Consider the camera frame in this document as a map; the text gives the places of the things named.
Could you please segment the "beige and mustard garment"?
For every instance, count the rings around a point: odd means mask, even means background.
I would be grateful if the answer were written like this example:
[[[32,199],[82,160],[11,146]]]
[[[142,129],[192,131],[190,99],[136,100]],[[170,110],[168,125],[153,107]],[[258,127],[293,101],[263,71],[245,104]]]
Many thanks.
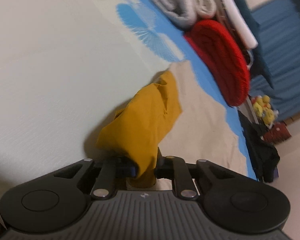
[[[189,61],[172,63],[156,82],[139,90],[101,129],[96,146],[136,164],[136,177],[128,180],[130,189],[168,189],[154,176],[159,154],[192,164],[206,159],[248,173],[225,107],[200,87]]]

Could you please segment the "black clothes pile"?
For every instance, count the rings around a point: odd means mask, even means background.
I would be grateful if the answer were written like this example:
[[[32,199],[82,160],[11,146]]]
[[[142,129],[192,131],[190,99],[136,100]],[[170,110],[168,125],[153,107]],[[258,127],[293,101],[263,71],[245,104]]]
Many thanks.
[[[262,139],[266,127],[262,124],[250,122],[241,111],[238,112],[238,116],[243,128],[252,169],[257,180],[272,183],[275,179],[274,174],[280,156],[273,144]]]

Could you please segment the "yellow plush toys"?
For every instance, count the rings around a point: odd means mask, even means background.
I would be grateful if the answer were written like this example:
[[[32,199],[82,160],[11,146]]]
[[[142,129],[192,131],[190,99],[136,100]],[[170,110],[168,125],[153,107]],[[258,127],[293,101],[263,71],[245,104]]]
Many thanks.
[[[275,120],[279,116],[279,111],[273,109],[270,97],[267,95],[258,95],[252,97],[250,100],[258,121],[263,122],[266,127],[272,128]]]

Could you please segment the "dark red plush toy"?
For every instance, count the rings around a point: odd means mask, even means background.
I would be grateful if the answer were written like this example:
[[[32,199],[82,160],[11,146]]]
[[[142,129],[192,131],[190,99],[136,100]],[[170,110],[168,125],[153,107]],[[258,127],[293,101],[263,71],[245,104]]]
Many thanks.
[[[263,135],[265,142],[270,144],[279,144],[291,138],[291,134],[284,122],[276,122],[272,128]]]

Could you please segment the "red knitted blanket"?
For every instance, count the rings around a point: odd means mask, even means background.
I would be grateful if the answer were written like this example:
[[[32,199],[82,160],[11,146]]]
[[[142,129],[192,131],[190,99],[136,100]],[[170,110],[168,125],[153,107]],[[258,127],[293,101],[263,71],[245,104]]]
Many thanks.
[[[214,20],[201,20],[184,38],[208,67],[226,103],[241,105],[248,96],[250,72],[226,27]]]

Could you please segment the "blue white patterned bedsheet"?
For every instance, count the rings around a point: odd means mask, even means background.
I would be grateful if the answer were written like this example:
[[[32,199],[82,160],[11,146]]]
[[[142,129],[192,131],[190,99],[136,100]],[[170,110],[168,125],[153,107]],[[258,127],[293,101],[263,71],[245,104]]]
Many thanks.
[[[247,156],[236,108],[150,0],[0,0],[0,198],[98,158],[100,129],[172,62],[189,60]]]

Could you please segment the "white rolled bolster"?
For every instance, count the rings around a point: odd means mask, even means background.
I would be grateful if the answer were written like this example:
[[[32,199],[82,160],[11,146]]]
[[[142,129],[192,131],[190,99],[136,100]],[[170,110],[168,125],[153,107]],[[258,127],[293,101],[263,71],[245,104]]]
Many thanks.
[[[222,2],[225,5],[229,19],[245,48],[249,50],[255,49],[258,46],[257,39],[246,24],[234,0],[222,0]]]

